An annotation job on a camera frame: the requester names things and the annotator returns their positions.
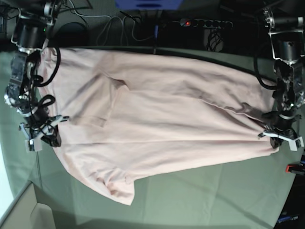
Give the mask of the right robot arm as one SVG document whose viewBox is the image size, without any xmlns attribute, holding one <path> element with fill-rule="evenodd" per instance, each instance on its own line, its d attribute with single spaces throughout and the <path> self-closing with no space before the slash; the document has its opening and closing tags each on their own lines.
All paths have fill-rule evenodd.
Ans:
<svg viewBox="0 0 305 229">
<path fill-rule="evenodd" d="M 29 151 L 40 151 L 41 143 L 52 147 L 61 146 L 58 124 L 67 118 L 49 116 L 47 108 L 55 103 L 55 97 L 45 95 L 40 100 L 36 89 L 45 87 L 54 79 L 61 62 L 59 48 L 55 48 L 57 59 L 48 80 L 37 75 L 40 56 L 57 20 L 62 1 L 60 0 L 6 0 L 5 4 L 19 11 L 11 42 L 17 51 L 11 61 L 11 76 L 5 89 L 5 103 L 17 110 L 24 118 L 19 129 L 26 136 Z"/>
</svg>

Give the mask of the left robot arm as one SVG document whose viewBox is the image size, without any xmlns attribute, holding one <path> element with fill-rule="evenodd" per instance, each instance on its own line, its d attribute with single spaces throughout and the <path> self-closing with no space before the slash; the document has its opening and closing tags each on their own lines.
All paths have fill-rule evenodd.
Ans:
<svg viewBox="0 0 305 229">
<path fill-rule="evenodd" d="M 264 15 L 276 76 L 276 85 L 265 84 L 258 70 L 258 55 L 255 55 L 255 76 L 263 88 L 273 91 L 276 105 L 275 110 L 262 115 L 268 124 L 259 138 L 269 137 L 274 149 L 286 141 L 291 151 L 297 151 L 305 146 L 299 130 L 293 129 L 293 123 L 299 123 L 302 118 L 297 110 L 305 104 L 305 18 L 279 13 L 276 7 L 281 3 L 274 0 L 257 10 Z"/>
</svg>

